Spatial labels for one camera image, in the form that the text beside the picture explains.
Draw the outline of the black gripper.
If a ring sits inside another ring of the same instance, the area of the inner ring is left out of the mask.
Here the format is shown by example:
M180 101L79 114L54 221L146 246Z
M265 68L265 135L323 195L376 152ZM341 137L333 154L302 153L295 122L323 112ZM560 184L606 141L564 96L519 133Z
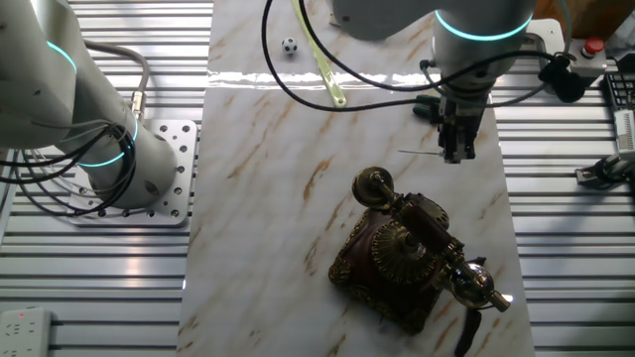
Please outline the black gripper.
M437 125L439 146L443 149L446 163L473 160L476 156L474 140L478 135L487 104L486 95L460 96L464 103L455 103L438 94L432 94L428 101L437 106L433 112L440 117Z

